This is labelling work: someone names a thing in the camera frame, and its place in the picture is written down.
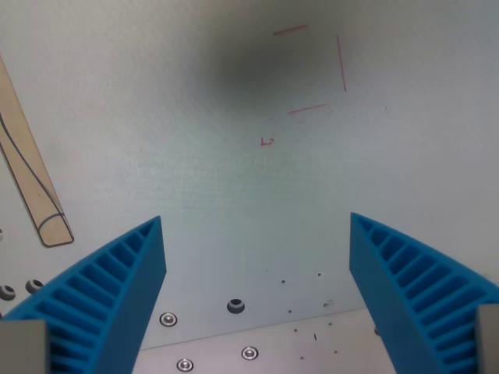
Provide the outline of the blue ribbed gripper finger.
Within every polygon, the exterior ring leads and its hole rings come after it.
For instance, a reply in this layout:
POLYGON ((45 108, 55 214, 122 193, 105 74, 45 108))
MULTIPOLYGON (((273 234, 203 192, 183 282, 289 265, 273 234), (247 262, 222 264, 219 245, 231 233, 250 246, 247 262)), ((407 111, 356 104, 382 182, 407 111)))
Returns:
POLYGON ((161 218, 126 232, 4 316, 43 320, 51 373, 131 373, 165 274, 161 218))
POLYGON ((497 285, 357 213, 349 269, 397 373, 479 371, 476 311, 497 303, 497 285))

